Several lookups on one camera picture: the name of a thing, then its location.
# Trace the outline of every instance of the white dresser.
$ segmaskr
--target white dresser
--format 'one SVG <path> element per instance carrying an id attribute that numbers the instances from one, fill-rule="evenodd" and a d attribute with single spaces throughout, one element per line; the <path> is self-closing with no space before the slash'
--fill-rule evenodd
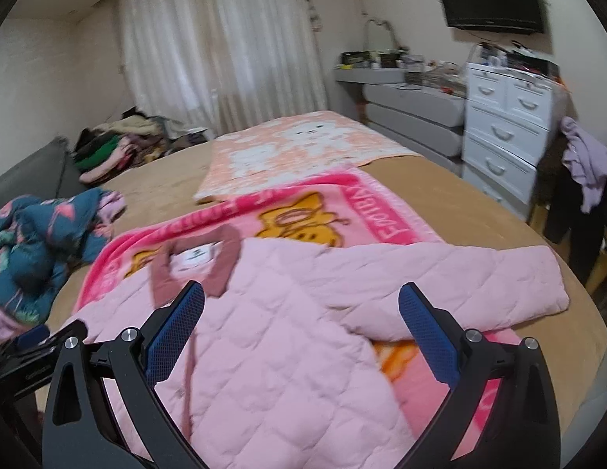
<path id="1" fill-rule="evenodd" d="M 462 178 L 526 220 L 536 166 L 565 114 L 567 93 L 520 70 L 467 67 Z"/>

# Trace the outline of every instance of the dresser drawer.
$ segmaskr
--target dresser drawer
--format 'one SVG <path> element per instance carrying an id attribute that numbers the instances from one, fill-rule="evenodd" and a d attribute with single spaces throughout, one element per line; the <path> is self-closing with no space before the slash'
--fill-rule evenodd
<path id="1" fill-rule="evenodd" d="M 470 131 L 464 134 L 462 158 L 523 203 L 530 202 L 536 180 L 534 166 Z"/>
<path id="2" fill-rule="evenodd" d="M 508 77 L 507 84 L 506 111 L 544 129 L 551 129 L 552 90 L 514 77 Z"/>
<path id="3" fill-rule="evenodd" d="M 536 166 L 547 148 L 550 133 L 527 120 L 475 102 L 467 104 L 466 131 L 483 137 Z"/>
<path id="4" fill-rule="evenodd" d="M 484 70 L 469 69 L 469 100 L 504 109 L 506 106 L 506 77 Z"/>
<path id="5" fill-rule="evenodd" d="M 522 203 L 501 185 L 493 182 L 468 164 L 464 164 L 462 179 L 502 205 L 503 208 L 514 214 L 514 216 L 524 222 L 528 219 L 528 215 L 530 214 L 529 205 Z"/>

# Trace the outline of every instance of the purple clothing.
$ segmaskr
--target purple clothing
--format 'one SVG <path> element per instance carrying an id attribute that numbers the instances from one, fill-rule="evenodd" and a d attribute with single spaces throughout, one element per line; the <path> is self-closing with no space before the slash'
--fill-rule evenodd
<path id="1" fill-rule="evenodd" d="M 560 123 L 562 133 L 569 140 L 562 155 L 562 163 L 571 177 L 581 185 L 583 195 L 581 213 L 590 213 L 602 200 L 607 180 L 607 148 L 581 129 L 568 116 Z"/>

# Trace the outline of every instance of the tan bedsheet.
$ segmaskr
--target tan bedsheet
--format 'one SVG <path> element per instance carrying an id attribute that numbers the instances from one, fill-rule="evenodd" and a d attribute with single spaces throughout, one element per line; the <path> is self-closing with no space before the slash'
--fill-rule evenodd
<path id="1" fill-rule="evenodd" d="M 211 143 L 130 170 L 105 188 L 122 192 L 127 212 L 115 222 L 116 234 L 198 209 L 192 198 L 208 171 Z M 545 244 L 529 226 L 484 194 L 422 157 L 381 159 L 363 167 L 405 199 L 445 241 L 506 249 Z M 607 329 L 586 290 L 561 262 L 567 312 L 517 327 L 521 337 L 539 340 L 547 359 L 564 432 L 595 378 L 607 348 Z M 71 276 L 49 320 L 57 329 L 67 319 L 86 269 Z"/>

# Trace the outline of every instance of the pink fleece blanket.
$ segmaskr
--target pink fleece blanket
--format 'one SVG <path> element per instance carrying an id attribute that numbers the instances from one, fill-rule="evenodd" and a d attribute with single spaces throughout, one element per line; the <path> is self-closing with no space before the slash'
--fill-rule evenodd
<path id="1" fill-rule="evenodd" d="M 164 242 L 199 235 L 224 222 L 245 237 L 290 238 L 337 247 L 442 241 L 410 206 L 370 175 L 358 168 L 341 169 L 290 186 L 240 195 L 178 219 L 124 233 L 110 242 L 93 264 L 75 311 L 101 299 L 124 278 L 146 266 Z M 519 342 L 510 329 L 487 337 Z M 376 342 L 374 346 L 382 371 L 392 381 L 395 396 L 418 437 L 449 388 L 434 379 L 414 342 Z M 497 387 L 497 381 L 487 386 L 458 456 L 475 446 Z"/>

